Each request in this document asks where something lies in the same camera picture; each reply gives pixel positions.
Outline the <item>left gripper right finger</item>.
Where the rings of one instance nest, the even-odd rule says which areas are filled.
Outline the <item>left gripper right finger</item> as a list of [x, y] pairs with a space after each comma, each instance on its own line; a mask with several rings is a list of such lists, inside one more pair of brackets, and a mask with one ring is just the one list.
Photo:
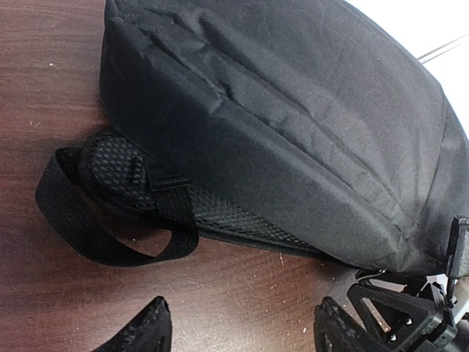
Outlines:
[[320, 352], [388, 351], [331, 297], [314, 309], [314, 345]]

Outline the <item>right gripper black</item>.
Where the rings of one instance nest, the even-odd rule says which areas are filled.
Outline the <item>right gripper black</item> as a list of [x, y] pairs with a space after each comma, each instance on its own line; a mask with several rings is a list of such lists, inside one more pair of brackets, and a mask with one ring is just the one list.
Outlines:
[[400, 351], [467, 351], [468, 320], [456, 322], [446, 288], [426, 278], [403, 278], [403, 293], [354, 284], [347, 292], [366, 331]]

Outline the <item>black backpack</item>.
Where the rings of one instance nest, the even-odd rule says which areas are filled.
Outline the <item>black backpack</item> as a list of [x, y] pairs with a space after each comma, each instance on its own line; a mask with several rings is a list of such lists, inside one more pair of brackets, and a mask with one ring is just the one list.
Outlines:
[[437, 79], [346, 1], [107, 1], [110, 127], [36, 190], [84, 257], [200, 237], [409, 276], [445, 272], [468, 138]]

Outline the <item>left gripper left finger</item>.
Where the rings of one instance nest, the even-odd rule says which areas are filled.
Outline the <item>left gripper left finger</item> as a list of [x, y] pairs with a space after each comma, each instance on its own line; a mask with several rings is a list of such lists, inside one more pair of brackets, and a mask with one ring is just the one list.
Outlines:
[[169, 305], [164, 297], [157, 296], [93, 352], [170, 352], [171, 342]]

